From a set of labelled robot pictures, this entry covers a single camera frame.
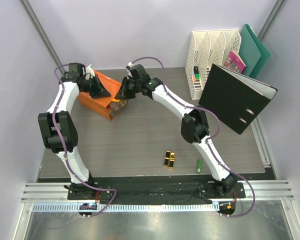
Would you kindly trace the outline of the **clear acrylic drawer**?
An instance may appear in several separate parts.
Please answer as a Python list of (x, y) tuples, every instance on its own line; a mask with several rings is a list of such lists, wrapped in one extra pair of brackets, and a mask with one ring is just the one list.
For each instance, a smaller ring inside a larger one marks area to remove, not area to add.
[(111, 101), (107, 106), (108, 114), (111, 118), (114, 118), (119, 111), (128, 103), (128, 100), (120, 100), (120, 102)]

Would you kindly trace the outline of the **orange white tube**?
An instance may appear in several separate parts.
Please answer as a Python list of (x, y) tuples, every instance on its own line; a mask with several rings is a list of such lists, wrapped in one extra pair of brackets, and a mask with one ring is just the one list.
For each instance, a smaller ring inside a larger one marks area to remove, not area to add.
[(112, 100), (112, 102), (116, 102), (116, 103), (119, 103), (120, 101), (121, 101), (120, 99), (115, 99), (115, 98)]

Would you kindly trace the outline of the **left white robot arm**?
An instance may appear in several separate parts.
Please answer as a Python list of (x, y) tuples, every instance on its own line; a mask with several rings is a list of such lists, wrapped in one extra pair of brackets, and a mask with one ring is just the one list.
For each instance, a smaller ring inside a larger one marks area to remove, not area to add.
[(99, 78), (91, 73), (59, 79), (58, 93), (52, 106), (38, 115), (38, 124), (46, 149), (56, 154), (65, 165), (72, 185), (81, 185), (79, 194), (90, 200), (97, 192), (90, 171), (85, 167), (78, 150), (78, 132), (71, 111), (80, 92), (94, 97), (108, 97)]

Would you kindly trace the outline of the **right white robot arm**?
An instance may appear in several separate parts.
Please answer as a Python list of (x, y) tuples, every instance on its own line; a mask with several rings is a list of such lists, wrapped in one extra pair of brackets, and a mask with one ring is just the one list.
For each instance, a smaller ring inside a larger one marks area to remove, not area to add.
[(233, 193), (237, 178), (224, 163), (209, 132), (206, 112), (203, 108), (184, 101), (162, 83), (158, 78), (137, 79), (124, 77), (116, 99), (133, 99), (142, 93), (161, 103), (181, 121), (181, 135), (202, 155), (216, 184), (216, 193), (223, 198)]

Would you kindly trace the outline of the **orange drawer organizer box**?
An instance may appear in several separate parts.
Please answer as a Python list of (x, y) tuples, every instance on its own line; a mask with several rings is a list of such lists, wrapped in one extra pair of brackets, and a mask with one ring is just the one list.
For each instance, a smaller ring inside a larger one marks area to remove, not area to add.
[(94, 70), (94, 73), (96, 76), (98, 76), (100, 82), (111, 94), (111, 96), (102, 98), (91, 98), (88, 93), (81, 92), (77, 99), (83, 106), (99, 114), (105, 119), (112, 121), (114, 117), (109, 116), (107, 106), (115, 98), (116, 94), (118, 93), (121, 87), (121, 84), (118, 81), (104, 75), (99, 71)]

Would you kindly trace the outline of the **green orange highlighter markers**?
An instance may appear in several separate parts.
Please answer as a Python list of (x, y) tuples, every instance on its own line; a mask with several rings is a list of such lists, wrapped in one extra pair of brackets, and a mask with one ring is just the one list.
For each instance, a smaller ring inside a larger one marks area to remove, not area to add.
[(197, 66), (194, 66), (192, 69), (192, 80), (194, 83), (199, 82), (201, 79), (199, 68)]

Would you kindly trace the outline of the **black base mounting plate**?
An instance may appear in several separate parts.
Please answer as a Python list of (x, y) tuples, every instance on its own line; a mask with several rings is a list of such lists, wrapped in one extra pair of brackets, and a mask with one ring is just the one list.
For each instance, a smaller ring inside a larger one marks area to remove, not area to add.
[(117, 191), (115, 204), (161, 205), (246, 197), (241, 182), (222, 186), (209, 175), (91, 177), (88, 184), (105, 191), (93, 190), (81, 183), (66, 185), (68, 199), (87, 200), (99, 196), (104, 203), (113, 196), (111, 189)]

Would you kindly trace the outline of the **white mesh file rack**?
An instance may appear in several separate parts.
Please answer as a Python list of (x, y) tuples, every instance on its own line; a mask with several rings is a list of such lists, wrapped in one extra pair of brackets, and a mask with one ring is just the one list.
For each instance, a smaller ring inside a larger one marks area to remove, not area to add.
[[(230, 51), (239, 52), (242, 41), (240, 32), (240, 28), (192, 31), (185, 63), (192, 100), (200, 99), (212, 65), (222, 65)], [(199, 70), (199, 82), (193, 82), (194, 66)]]

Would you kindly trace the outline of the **green lipstick box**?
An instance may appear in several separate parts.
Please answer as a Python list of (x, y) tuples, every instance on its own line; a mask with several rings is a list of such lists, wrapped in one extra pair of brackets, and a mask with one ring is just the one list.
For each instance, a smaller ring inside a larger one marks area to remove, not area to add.
[(203, 165), (203, 160), (202, 159), (198, 159), (197, 160), (197, 164), (196, 164), (196, 173), (200, 174), (202, 171), (202, 165)]

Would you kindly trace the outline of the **black lever arch binder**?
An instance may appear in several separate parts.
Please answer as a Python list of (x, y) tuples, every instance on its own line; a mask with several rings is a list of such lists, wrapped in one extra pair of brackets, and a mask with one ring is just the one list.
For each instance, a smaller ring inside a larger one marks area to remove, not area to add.
[(277, 92), (275, 87), (214, 63), (199, 105), (241, 135)]

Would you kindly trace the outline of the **pink booklet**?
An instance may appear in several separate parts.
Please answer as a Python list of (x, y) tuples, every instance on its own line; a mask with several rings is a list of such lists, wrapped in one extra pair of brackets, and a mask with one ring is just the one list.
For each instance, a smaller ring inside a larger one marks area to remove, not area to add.
[(222, 66), (239, 74), (242, 74), (246, 68), (246, 64), (241, 59), (239, 54), (233, 50), (228, 53), (227, 57), (222, 63)]

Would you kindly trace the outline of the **green folder front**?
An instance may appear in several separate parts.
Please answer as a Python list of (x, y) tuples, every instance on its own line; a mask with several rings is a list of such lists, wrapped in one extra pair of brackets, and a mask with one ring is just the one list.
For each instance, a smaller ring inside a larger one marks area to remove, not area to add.
[(249, 32), (250, 26), (245, 24), (240, 32), (241, 44), (239, 56), (246, 65), (242, 74), (249, 77), (261, 57), (261, 53), (254, 42), (254, 39)]

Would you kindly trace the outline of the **green folder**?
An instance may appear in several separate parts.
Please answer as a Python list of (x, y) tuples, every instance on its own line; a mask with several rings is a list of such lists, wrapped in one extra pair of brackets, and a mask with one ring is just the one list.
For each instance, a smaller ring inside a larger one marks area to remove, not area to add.
[(262, 68), (271, 56), (269, 50), (265, 45), (258, 39), (253, 29), (247, 24), (246, 29), (251, 37), (252, 47), (250, 48), (249, 57), (252, 60), (250, 78), (256, 79)]
[(261, 53), (254, 42), (254, 39), (249, 32), (250, 26), (245, 24), (240, 32), (241, 44), (239, 56), (246, 65), (242, 74), (249, 77), (261, 57)]

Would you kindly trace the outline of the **green folder back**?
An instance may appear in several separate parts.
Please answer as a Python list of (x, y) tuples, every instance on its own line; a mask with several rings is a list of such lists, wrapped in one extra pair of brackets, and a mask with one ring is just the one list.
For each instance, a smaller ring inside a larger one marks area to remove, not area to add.
[(262, 68), (271, 56), (269, 50), (265, 45), (258, 39), (253, 29), (247, 24), (246, 29), (251, 37), (252, 47), (250, 48), (249, 57), (252, 60), (250, 78), (256, 79)]

